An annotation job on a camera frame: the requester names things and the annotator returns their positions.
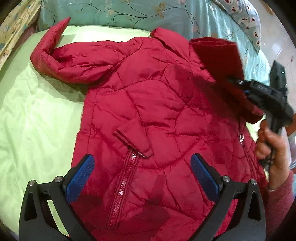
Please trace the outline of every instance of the red jacket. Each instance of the red jacket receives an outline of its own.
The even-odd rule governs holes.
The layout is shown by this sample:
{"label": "red jacket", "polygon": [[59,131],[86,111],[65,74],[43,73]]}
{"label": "red jacket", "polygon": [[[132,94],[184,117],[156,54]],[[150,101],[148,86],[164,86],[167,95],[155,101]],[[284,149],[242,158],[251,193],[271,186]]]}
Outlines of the red jacket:
{"label": "red jacket", "polygon": [[262,112],[226,81],[244,77],[235,43],[158,28],[151,38],[54,49],[69,20],[48,30],[31,61],[90,85],[72,165],[86,153],[96,165],[72,205],[98,240],[187,240],[213,206],[190,169],[194,153],[221,175],[266,186],[245,127]]}

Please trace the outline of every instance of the metal screw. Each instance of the metal screw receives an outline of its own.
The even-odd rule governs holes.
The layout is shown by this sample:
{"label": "metal screw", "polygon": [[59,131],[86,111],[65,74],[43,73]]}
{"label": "metal screw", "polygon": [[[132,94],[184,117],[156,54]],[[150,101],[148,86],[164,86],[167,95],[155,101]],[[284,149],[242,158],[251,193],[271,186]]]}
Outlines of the metal screw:
{"label": "metal screw", "polygon": [[62,180],[63,180],[63,177],[61,177],[61,176],[58,176],[58,177],[56,177],[56,178],[54,179],[54,181],[55,181],[56,183],[60,183]]}
{"label": "metal screw", "polygon": [[33,186],[35,184],[34,180],[29,181],[29,186]]}
{"label": "metal screw", "polygon": [[223,176],[222,177],[224,182],[230,182],[230,177],[229,176]]}
{"label": "metal screw", "polygon": [[255,179],[251,179],[250,182],[251,182],[253,185],[256,185],[256,184],[257,184],[257,182],[256,182]]}

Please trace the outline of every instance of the white floor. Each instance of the white floor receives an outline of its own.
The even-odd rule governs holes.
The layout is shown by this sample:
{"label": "white floor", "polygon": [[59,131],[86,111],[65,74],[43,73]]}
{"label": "white floor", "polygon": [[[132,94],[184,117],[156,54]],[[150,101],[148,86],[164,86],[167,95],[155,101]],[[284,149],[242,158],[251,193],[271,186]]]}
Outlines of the white floor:
{"label": "white floor", "polygon": [[288,100],[296,111],[296,48],[277,16],[270,15],[259,0],[249,1],[256,8],[261,20],[261,50],[270,65],[276,60],[286,68]]}

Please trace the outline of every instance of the green bed sheet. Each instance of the green bed sheet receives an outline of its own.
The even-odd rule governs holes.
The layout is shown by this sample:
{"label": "green bed sheet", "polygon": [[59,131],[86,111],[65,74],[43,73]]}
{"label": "green bed sheet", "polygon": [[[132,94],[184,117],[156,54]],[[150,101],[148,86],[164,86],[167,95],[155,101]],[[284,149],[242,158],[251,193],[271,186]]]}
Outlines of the green bed sheet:
{"label": "green bed sheet", "polygon": [[[51,182],[71,166],[85,86],[40,75],[30,54],[46,31],[32,35],[0,71],[0,219],[18,234],[27,183]],[[149,32],[103,26],[69,26],[58,47],[82,41],[128,41]],[[59,229],[66,233],[57,214]]]}

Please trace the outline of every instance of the blue gripper pad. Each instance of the blue gripper pad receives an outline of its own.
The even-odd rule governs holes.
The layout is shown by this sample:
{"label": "blue gripper pad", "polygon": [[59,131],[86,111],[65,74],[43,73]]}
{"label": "blue gripper pad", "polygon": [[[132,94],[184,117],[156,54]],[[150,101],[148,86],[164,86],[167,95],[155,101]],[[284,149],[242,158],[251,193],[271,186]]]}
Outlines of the blue gripper pad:
{"label": "blue gripper pad", "polygon": [[94,157],[92,155],[88,155],[84,163],[77,170],[74,177],[66,186],[65,199],[67,203],[74,202],[78,199],[82,189],[84,188],[93,170],[94,170]]}
{"label": "blue gripper pad", "polygon": [[216,202],[220,199],[219,185],[211,176],[207,168],[203,165],[202,161],[200,160],[201,158],[199,158],[196,154],[194,154],[191,157],[191,160],[190,160],[191,169],[196,179],[199,181],[200,185],[202,186],[208,199],[210,201]]}

